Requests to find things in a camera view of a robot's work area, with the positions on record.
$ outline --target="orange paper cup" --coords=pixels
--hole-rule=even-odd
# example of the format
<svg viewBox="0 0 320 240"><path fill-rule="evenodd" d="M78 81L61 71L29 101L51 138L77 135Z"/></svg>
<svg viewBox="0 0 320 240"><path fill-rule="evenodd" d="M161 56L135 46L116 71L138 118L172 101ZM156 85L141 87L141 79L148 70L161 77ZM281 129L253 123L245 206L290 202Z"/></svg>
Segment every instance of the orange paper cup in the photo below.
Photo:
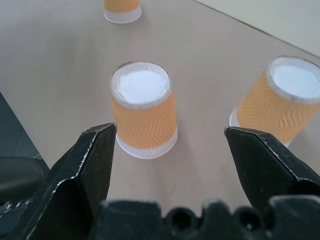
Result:
<svg viewBox="0 0 320 240"><path fill-rule="evenodd" d="M114 24L128 24L142 14L139 0L104 0L104 17Z"/></svg>
<svg viewBox="0 0 320 240"><path fill-rule="evenodd" d="M320 67L280 56L242 100L229 125L273 134L286 147L320 108Z"/></svg>
<svg viewBox="0 0 320 240"><path fill-rule="evenodd" d="M167 153L178 138L168 73L152 62L126 63L113 73L110 88L120 147L139 159Z"/></svg>

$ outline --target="zigzag pattern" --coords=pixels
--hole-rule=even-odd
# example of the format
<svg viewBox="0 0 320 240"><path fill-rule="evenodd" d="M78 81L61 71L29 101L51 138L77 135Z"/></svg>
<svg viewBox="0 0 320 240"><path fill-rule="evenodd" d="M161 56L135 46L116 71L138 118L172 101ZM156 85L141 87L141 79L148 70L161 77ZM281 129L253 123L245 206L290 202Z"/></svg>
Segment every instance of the zigzag pattern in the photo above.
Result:
<svg viewBox="0 0 320 240"><path fill-rule="evenodd" d="M139 0L104 0L104 8L113 13L128 13L139 7Z"/></svg>
<svg viewBox="0 0 320 240"><path fill-rule="evenodd" d="M263 73L237 108L241 127L273 134L283 144L291 141L308 123L320 103L301 104L279 96Z"/></svg>
<svg viewBox="0 0 320 240"><path fill-rule="evenodd" d="M177 128L174 94L161 104L133 109L120 105L112 97L117 134L126 144L138 149L152 149L165 144Z"/></svg>

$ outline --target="paper cup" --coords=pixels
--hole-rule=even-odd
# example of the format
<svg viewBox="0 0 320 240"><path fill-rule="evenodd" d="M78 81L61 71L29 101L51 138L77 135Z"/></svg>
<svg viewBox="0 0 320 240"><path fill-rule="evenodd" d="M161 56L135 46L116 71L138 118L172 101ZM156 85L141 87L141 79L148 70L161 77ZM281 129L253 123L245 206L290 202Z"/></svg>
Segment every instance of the paper cup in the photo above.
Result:
<svg viewBox="0 0 320 240"><path fill-rule="evenodd" d="M232 112L229 125L273 134L288 146L320 108L320 67L280 56Z"/></svg>
<svg viewBox="0 0 320 240"><path fill-rule="evenodd" d="M178 138L168 73L153 62L129 62L113 73L110 88L120 147L139 159L167 153Z"/></svg>
<svg viewBox="0 0 320 240"><path fill-rule="evenodd" d="M104 17L114 24L128 24L142 14L139 0L104 0Z"/></svg>

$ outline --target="beige tabletop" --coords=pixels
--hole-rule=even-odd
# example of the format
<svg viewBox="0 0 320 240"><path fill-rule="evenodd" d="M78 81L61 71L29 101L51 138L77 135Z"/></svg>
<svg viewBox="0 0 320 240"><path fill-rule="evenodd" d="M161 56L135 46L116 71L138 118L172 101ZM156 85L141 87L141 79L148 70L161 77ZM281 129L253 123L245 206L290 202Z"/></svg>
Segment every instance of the beige tabletop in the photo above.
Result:
<svg viewBox="0 0 320 240"><path fill-rule="evenodd" d="M107 22L101 0L27 2L0 3L0 91L50 167L82 131L113 121L117 66L147 60L170 74L178 141L154 160L116 144L108 198L156 200L163 214L249 204L224 137L230 113L273 58L319 58L192 0L141 0L126 25ZM289 147L317 173L319 123L318 113Z"/></svg>

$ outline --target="dark floor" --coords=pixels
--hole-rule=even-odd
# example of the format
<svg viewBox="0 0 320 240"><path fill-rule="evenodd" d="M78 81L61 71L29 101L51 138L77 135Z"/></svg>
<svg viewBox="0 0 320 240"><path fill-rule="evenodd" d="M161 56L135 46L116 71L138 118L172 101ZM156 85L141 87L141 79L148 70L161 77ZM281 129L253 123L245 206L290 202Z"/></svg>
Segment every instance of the dark floor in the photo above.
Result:
<svg viewBox="0 0 320 240"><path fill-rule="evenodd" d="M0 93L0 157L39 157L39 153Z"/></svg>

